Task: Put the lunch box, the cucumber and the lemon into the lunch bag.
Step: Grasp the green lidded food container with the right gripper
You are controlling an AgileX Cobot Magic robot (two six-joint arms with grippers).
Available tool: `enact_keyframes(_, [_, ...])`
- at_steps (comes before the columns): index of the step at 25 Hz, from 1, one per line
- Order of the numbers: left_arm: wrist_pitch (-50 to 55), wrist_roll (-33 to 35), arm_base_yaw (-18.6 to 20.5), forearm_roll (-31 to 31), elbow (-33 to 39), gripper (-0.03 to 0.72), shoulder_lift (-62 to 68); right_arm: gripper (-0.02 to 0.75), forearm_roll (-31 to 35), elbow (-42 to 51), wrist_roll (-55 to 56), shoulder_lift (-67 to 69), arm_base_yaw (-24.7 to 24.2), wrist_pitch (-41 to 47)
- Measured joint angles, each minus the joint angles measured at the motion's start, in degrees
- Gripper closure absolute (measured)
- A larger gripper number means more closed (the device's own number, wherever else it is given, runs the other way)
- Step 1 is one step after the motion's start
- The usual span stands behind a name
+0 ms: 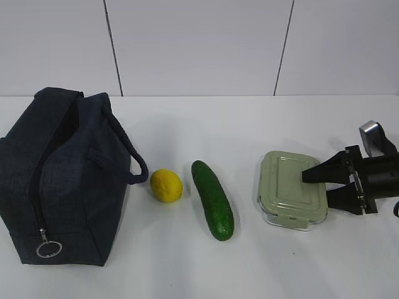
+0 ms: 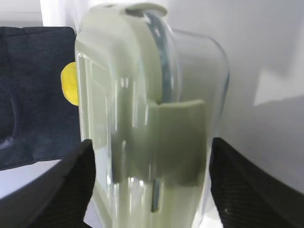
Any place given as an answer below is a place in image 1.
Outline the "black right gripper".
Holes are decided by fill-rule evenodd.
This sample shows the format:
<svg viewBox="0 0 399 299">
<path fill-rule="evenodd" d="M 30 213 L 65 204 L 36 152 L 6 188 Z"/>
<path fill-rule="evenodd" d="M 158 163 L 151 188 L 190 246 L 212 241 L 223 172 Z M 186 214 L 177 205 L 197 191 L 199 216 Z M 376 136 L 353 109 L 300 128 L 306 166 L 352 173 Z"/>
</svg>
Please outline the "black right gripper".
<svg viewBox="0 0 399 299">
<path fill-rule="evenodd" d="M 364 158 L 358 146 L 348 146 L 327 161 L 303 171 L 302 181 L 348 184 L 327 191 L 328 207 L 358 216 L 375 214 L 377 199 L 398 196 L 398 152 Z"/>
</svg>

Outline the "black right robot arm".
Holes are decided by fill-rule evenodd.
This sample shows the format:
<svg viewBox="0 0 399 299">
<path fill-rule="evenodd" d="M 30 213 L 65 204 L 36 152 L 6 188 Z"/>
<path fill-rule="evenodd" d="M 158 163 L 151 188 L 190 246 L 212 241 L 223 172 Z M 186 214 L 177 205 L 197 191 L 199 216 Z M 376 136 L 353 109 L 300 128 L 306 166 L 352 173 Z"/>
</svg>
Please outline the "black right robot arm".
<svg viewBox="0 0 399 299">
<path fill-rule="evenodd" d="M 322 164 L 302 172 L 305 183 L 337 183 L 327 191 L 328 206 L 355 215 L 376 214 L 377 199 L 398 196 L 398 150 L 383 130 L 366 140 L 382 155 L 364 158 L 358 145 L 348 146 Z"/>
</svg>

